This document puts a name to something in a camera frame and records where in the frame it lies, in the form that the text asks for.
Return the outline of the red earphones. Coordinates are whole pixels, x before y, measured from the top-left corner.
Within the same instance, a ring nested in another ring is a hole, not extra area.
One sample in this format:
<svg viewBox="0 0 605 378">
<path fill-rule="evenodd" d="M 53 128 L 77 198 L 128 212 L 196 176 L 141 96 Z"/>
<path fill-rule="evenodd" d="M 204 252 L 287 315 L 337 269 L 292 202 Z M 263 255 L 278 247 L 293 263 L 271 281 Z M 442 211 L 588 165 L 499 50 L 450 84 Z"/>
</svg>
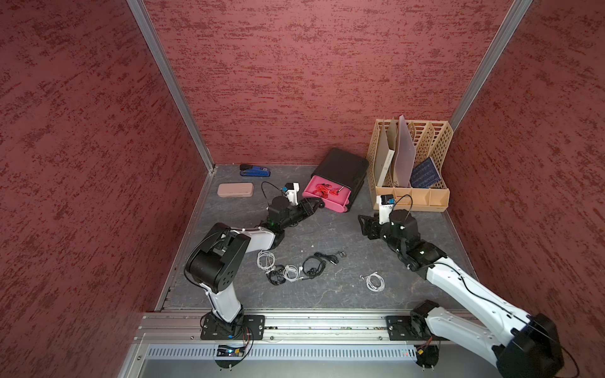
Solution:
<svg viewBox="0 0 605 378">
<path fill-rule="evenodd" d="M 332 195 L 332 196 L 338 196 L 342 190 L 343 190 L 343 187 L 338 187 L 338 188 L 332 187 L 332 190 L 331 190 L 329 196 L 330 195 Z"/>
<path fill-rule="evenodd" d="M 315 190 L 313 192 L 314 195 L 319 195 L 322 198 L 327 198 L 332 190 L 332 186 L 330 184 L 317 184 Z"/>
</svg>

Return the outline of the pink top drawer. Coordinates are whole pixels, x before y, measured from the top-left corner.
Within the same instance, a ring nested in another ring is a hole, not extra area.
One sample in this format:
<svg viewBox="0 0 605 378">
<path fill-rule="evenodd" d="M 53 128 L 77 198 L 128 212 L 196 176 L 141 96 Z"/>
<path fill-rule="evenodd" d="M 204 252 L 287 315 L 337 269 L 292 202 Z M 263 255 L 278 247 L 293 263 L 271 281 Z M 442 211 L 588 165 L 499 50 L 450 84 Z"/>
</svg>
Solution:
<svg viewBox="0 0 605 378">
<path fill-rule="evenodd" d="M 349 211 L 351 204 L 351 189 L 337 184 L 320 176 L 312 176 L 309 184 L 303 191 L 304 198 L 319 198 L 324 202 L 325 208 L 337 213 Z"/>
</svg>

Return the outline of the black pink drawer cabinet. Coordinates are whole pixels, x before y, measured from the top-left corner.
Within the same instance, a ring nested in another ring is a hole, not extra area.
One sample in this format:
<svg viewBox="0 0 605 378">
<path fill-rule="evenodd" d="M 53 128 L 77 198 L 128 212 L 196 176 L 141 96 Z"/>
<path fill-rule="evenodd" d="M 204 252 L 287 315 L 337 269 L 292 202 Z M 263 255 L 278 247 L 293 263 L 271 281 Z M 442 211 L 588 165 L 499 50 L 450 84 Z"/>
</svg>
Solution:
<svg viewBox="0 0 605 378">
<path fill-rule="evenodd" d="M 313 171 L 313 176 L 321 177 L 349 190 L 348 201 L 343 203 L 343 212 L 346 213 L 351 210 L 362 189 L 369 165 L 366 158 L 334 147 Z"/>
</svg>

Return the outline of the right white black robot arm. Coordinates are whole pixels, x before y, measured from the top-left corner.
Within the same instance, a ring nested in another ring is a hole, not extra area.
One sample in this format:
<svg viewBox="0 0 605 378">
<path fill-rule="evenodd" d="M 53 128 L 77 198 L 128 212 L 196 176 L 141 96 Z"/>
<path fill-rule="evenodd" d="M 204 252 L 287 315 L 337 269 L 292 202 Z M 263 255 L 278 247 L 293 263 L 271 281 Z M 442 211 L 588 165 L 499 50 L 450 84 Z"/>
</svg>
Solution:
<svg viewBox="0 0 605 378">
<path fill-rule="evenodd" d="M 422 239 L 406 210 L 358 217 L 368 239 L 380 239 L 411 272 L 449 294 L 476 321 L 461 318 L 426 300 L 410 312 L 419 340 L 449 340 L 497 368 L 503 377 L 555 377 L 569 353 L 556 324 L 543 313 L 531 315 L 501 299 L 460 268 L 438 246 Z"/>
</svg>

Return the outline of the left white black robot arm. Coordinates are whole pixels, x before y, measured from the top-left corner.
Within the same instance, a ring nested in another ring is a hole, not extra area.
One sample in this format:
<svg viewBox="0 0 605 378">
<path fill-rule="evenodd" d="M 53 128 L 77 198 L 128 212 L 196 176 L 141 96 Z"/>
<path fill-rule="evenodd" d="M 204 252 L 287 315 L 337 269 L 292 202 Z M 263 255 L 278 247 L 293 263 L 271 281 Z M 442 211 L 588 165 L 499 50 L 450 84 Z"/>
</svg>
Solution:
<svg viewBox="0 0 605 378">
<path fill-rule="evenodd" d="M 303 198 L 297 205 L 278 196 L 268 206 L 268 214 L 254 228 L 232 228 L 224 223 L 211 227 L 194 248 L 184 266 L 184 276 L 206 292 L 212 315 L 225 324 L 233 324 L 243 311 L 233 281 L 244 256 L 272 250 L 293 227 L 326 206 L 322 198 Z"/>
</svg>

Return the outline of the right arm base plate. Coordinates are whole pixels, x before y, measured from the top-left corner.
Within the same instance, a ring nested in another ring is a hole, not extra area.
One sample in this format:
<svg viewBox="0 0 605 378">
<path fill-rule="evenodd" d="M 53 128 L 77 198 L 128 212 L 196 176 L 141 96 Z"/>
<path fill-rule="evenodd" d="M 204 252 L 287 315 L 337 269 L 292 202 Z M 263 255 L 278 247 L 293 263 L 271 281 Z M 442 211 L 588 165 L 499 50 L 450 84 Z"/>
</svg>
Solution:
<svg viewBox="0 0 605 378">
<path fill-rule="evenodd" d="M 387 316 L 386 329 L 391 341 L 447 341 L 433 335 L 422 317 L 418 316 Z"/>
</svg>

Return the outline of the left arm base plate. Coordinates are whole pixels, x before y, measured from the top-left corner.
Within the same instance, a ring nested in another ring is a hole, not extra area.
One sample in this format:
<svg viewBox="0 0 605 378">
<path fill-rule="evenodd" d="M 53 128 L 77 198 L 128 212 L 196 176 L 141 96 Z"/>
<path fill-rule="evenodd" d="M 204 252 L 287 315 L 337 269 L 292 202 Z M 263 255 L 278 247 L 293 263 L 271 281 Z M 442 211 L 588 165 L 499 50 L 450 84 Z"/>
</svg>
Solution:
<svg viewBox="0 0 605 378">
<path fill-rule="evenodd" d="M 232 323 L 222 321 L 213 313 L 200 319 L 201 340 L 262 340 L 266 325 L 263 315 L 239 315 Z"/>
</svg>

